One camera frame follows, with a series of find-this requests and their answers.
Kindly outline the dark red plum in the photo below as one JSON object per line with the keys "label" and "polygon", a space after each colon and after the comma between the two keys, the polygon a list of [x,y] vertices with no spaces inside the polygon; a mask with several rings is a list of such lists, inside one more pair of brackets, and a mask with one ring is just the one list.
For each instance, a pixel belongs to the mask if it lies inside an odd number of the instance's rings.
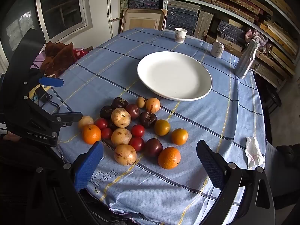
{"label": "dark red plum", "polygon": [[139,107],[135,104],[128,104],[126,111],[130,114],[132,120],[135,120],[140,115]]}

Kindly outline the small orange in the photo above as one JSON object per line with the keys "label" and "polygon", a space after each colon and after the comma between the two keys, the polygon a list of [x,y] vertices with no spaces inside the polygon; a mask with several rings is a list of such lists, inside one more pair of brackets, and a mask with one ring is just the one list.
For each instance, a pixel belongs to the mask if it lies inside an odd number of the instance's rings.
{"label": "small orange", "polygon": [[184,145],[188,140],[188,132],[183,128],[175,129],[171,134],[172,143],[175,145]]}

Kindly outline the yellow passion fruit front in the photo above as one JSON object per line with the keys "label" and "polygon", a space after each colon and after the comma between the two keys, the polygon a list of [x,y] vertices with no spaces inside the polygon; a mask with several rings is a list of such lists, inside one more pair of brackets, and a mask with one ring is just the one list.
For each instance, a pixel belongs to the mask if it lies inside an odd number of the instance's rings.
{"label": "yellow passion fruit front", "polygon": [[123,166],[130,166],[137,160],[137,153],[131,145],[121,144],[115,148],[114,159]]}

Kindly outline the white drink can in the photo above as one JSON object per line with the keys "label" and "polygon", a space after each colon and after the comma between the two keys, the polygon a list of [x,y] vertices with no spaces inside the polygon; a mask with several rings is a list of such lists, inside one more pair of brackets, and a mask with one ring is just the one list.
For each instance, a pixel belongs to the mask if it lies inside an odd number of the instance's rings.
{"label": "white drink can", "polygon": [[215,40],[213,45],[212,45],[212,48],[211,48],[211,55],[215,58],[221,58],[222,57],[222,54],[223,54],[223,51],[224,51],[224,44],[222,44],[220,41],[218,40]]}

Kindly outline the large orange tangerine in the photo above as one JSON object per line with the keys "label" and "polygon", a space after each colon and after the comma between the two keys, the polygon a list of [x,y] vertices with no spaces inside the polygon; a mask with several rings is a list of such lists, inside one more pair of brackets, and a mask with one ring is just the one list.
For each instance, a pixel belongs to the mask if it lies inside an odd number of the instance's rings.
{"label": "large orange tangerine", "polygon": [[174,147],[167,147],[161,151],[158,157],[160,167],[171,170],[179,165],[181,161],[181,153]]}

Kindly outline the dark purple plum front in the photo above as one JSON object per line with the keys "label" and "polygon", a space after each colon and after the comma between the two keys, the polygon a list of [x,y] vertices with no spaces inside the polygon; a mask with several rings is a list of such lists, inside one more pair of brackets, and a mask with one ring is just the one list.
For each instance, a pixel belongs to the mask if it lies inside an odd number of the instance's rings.
{"label": "dark purple plum front", "polygon": [[156,138],[149,139],[145,144],[145,153],[149,157],[158,157],[162,150],[163,145]]}

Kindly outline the red tomato front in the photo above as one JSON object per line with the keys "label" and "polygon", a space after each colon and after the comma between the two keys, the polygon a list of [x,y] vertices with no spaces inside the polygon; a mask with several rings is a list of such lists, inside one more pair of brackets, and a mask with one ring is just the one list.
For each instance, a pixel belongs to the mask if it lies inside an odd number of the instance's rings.
{"label": "red tomato front", "polygon": [[130,140],[129,145],[131,145],[137,152],[140,152],[144,150],[145,142],[141,137],[133,137]]}

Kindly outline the crumpled white tissue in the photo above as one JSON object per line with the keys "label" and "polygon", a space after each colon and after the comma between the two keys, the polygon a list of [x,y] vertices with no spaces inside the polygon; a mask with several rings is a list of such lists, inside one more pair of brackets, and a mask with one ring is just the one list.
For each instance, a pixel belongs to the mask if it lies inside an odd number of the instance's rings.
{"label": "crumpled white tissue", "polygon": [[260,151],[256,137],[246,137],[245,154],[249,170],[254,170],[256,167],[264,167],[265,158]]}

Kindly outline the small tan longan fruit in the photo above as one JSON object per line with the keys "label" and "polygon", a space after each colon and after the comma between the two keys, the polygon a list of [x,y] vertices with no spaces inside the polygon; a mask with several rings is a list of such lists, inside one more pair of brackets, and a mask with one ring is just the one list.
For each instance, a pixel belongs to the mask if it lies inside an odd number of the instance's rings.
{"label": "small tan longan fruit", "polygon": [[136,105],[137,107],[139,108],[143,108],[146,104],[146,99],[143,98],[143,97],[139,97],[137,100],[136,100]]}

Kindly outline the white paper cup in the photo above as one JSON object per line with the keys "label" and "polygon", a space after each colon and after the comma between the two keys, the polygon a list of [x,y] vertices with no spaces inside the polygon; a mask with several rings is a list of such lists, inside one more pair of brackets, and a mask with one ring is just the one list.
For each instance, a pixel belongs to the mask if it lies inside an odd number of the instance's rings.
{"label": "white paper cup", "polygon": [[179,28],[179,27],[175,28],[174,31],[175,31],[175,41],[179,44],[184,43],[188,31],[184,28]]}

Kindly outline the pale orange round fruit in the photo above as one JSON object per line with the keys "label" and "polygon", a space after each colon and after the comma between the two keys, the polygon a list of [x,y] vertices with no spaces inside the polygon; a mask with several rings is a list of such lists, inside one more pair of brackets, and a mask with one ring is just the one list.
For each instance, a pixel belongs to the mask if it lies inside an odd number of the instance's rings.
{"label": "pale orange round fruit", "polygon": [[147,112],[156,113],[160,110],[160,107],[161,107],[161,103],[155,97],[148,99],[145,103],[145,108]]}

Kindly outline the red cherry tomato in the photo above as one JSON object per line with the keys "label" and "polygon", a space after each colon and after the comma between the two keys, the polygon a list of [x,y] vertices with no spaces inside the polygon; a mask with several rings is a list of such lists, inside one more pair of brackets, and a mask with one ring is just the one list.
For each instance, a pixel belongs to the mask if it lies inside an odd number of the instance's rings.
{"label": "red cherry tomato", "polygon": [[97,119],[94,124],[101,130],[108,127],[108,121],[105,118]]}

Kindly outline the yellow passion fruit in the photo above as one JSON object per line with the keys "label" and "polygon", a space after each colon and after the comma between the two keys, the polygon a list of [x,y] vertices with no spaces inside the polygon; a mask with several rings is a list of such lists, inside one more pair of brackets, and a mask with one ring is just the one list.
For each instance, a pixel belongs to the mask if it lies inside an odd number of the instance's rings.
{"label": "yellow passion fruit", "polygon": [[81,130],[84,126],[86,125],[93,125],[94,124],[94,120],[91,116],[82,116],[82,118],[80,119],[80,121],[78,121],[78,128]]}
{"label": "yellow passion fruit", "polygon": [[131,145],[121,144],[115,148],[114,159],[123,166],[130,166],[137,160],[137,153]]}
{"label": "yellow passion fruit", "polygon": [[111,142],[116,147],[121,144],[129,144],[132,134],[126,128],[117,128],[111,135]]}
{"label": "yellow passion fruit", "polygon": [[126,128],[131,123],[131,115],[124,108],[116,108],[112,111],[111,120],[118,128]]}

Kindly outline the red tomato low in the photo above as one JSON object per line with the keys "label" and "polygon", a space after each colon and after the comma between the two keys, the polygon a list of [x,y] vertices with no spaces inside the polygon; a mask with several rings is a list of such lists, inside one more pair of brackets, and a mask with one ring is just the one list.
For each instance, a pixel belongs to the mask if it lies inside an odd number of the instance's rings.
{"label": "red tomato low", "polygon": [[101,139],[110,140],[112,133],[113,133],[112,129],[108,127],[101,129],[101,134],[102,134]]}

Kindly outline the yellow green orange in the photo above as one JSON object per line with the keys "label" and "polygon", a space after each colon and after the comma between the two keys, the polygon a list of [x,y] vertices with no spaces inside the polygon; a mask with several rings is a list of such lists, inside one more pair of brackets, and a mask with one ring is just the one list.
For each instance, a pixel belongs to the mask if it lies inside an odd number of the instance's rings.
{"label": "yellow green orange", "polygon": [[158,136],[165,136],[170,131],[170,124],[167,120],[159,119],[154,125],[154,132]]}

